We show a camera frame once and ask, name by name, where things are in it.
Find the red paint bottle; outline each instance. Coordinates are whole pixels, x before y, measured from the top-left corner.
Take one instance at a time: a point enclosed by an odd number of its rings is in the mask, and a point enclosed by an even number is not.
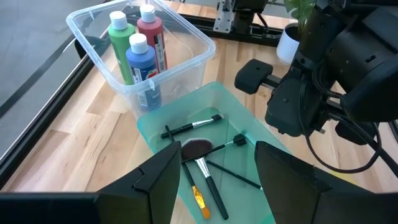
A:
[[[155,7],[144,4],[139,8],[141,18],[137,21],[138,30],[147,37],[148,45],[155,49],[158,73],[167,70],[164,45],[163,22],[155,15]]]

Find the white bottle cap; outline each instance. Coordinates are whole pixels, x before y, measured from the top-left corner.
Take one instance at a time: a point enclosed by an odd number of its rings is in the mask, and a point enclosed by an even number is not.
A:
[[[148,51],[147,37],[144,34],[133,34],[129,41],[134,54],[144,54]]]
[[[144,22],[155,22],[155,7],[150,4],[143,4],[139,11],[141,12],[141,19]]]
[[[124,30],[127,28],[127,18],[122,11],[114,11],[109,15],[113,29]]]

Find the green paint bottle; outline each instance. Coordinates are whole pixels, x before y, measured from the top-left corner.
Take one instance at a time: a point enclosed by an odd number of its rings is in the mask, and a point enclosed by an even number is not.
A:
[[[130,47],[129,38],[136,32],[136,28],[127,22],[126,15],[122,11],[114,11],[109,17],[111,18],[111,26],[108,29],[108,34],[114,54],[118,59],[124,84],[132,85],[134,82],[129,63],[127,62],[126,50]]]

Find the makeup brush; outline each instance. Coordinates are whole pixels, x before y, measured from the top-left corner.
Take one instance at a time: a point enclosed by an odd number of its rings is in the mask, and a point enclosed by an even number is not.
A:
[[[218,165],[215,162],[211,162],[209,160],[207,160],[206,162],[208,164],[212,165],[213,167],[218,168],[218,169],[226,172],[227,174],[232,175],[233,177],[236,177],[237,179],[242,180],[243,182],[245,182],[245,183],[247,183],[247,184],[249,184],[249,185],[251,185],[251,186],[253,186],[253,187],[257,188],[257,189],[262,190],[262,187],[260,185],[256,184],[256,183],[254,183],[253,181],[247,180],[246,178],[242,177],[241,175],[235,174],[234,172],[232,172],[232,171],[230,171],[230,170]]]
[[[215,152],[217,150],[223,149],[226,146],[236,144],[237,146],[243,146],[245,145],[246,138],[244,137],[243,134],[237,134],[235,135],[234,139],[230,142],[227,142],[226,144],[222,144],[220,146],[214,147],[213,148],[213,143],[208,140],[208,139],[190,139],[191,142],[185,142],[190,144],[190,149],[191,151],[188,150],[182,150],[182,161],[188,162],[188,161],[194,161],[195,159],[199,159],[201,157],[205,157],[208,154]]]
[[[181,127],[177,128],[177,129],[171,130],[171,133],[172,133],[172,135],[184,133],[185,131],[189,131],[189,130],[194,129],[194,128],[199,128],[199,127],[201,127],[203,125],[210,124],[210,123],[213,123],[215,121],[219,121],[221,119],[223,119],[222,115],[216,114],[216,115],[212,116],[211,119],[207,119],[207,120],[204,120],[204,121],[198,121],[198,122],[186,124],[186,125],[181,126]],[[165,139],[165,138],[168,138],[169,135],[167,133],[163,133],[163,134],[160,135],[160,137],[162,139]]]
[[[192,152],[194,149],[197,149],[199,147],[204,147],[204,148],[210,148],[212,147],[212,143],[207,140],[207,139],[188,139],[183,145],[182,145],[182,151],[186,152]],[[189,153],[183,153],[182,157],[184,159],[184,156],[189,156]],[[220,196],[220,193],[218,192],[217,186],[214,183],[214,180],[212,176],[210,175],[209,169],[207,168],[205,158],[199,158],[196,159],[195,162],[197,163],[198,167],[200,168],[201,172],[205,176],[207,186],[209,186],[211,195],[213,196],[218,210],[221,213],[221,216],[224,218],[224,220],[227,220],[229,218],[228,212],[225,209],[225,205],[223,202],[223,199]]]
[[[174,138],[170,132],[169,127],[166,125],[165,128],[166,128],[167,134],[169,135],[169,138],[171,139],[172,142],[174,142]],[[210,211],[206,207],[205,199],[203,198],[202,194],[196,187],[195,182],[193,181],[192,175],[189,172],[187,165],[185,163],[183,163],[183,164],[181,164],[181,166],[182,166],[182,169],[184,170],[185,175],[187,176],[189,184],[192,187],[193,196],[195,197],[195,200],[197,201],[197,204],[199,205],[199,208],[203,214],[203,217],[205,217],[206,219],[210,218]]]

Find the blue paint bottle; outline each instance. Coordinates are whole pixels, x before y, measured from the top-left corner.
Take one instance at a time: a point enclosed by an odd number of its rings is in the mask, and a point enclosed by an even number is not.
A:
[[[126,57],[134,83],[143,82],[157,75],[155,50],[148,46],[147,37],[144,34],[133,34],[129,41],[131,47],[127,49]],[[160,107],[162,104],[160,86],[157,85],[154,89],[139,93],[138,100],[144,110]]]

